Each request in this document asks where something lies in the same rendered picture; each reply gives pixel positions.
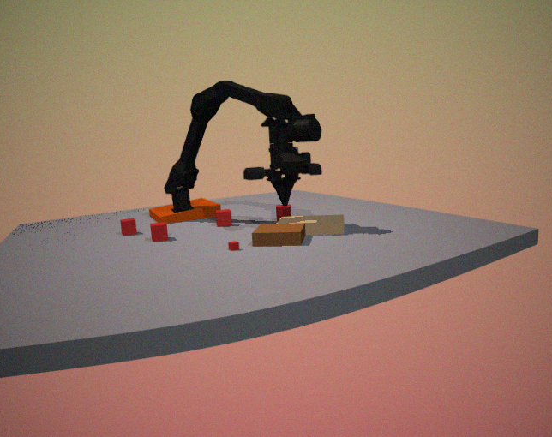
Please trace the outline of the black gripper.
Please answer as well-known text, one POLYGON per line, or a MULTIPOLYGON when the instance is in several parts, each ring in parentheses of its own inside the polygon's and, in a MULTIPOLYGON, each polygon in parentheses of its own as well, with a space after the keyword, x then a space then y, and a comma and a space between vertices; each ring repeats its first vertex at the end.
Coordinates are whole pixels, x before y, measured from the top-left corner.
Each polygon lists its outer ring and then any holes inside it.
MULTIPOLYGON (((255 180, 268 176, 267 181, 272 183, 282 205, 286 207, 290 199, 292 188, 295 182, 301 179, 301 177, 298 173, 284 173, 280 167, 276 167, 276 155, 279 151, 279 147, 284 147, 285 151, 292 151, 293 143, 269 144, 269 146, 270 148, 268 148, 268 151, 270 152, 271 159, 270 169, 264 170, 263 167, 245 168, 243 170, 243 179, 255 180), (280 171, 278 171, 278 169, 280 169, 280 171), (282 177, 281 175, 284 174, 285 176, 282 177)), ((311 176, 322 175, 321 166, 317 163, 310 163, 310 167, 303 167, 303 173, 301 174, 310 174, 311 176)))

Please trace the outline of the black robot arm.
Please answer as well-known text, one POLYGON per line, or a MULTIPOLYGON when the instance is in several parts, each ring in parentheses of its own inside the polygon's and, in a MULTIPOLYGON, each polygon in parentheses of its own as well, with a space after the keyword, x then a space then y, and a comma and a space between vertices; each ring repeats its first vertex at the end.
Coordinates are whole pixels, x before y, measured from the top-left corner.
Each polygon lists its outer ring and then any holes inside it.
MULTIPOLYGON (((190 204, 189 189, 194 188, 199 173, 195 167, 196 157, 208 121, 216 115, 229 96, 253 105, 266 115, 261 126, 268 127, 269 144, 316 142, 321 138, 321 125, 315 114, 302 115, 288 95, 264 93, 233 81, 217 82, 192 98, 192 120, 181 158, 172 166, 165 185, 165 193, 171 194, 174 207, 171 210, 174 213, 195 209, 190 204)), ((279 147, 276 167, 280 167, 284 173, 301 174, 303 167, 310 167, 310 153, 299 153, 297 147, 293 147, 292 151, 279 147)))

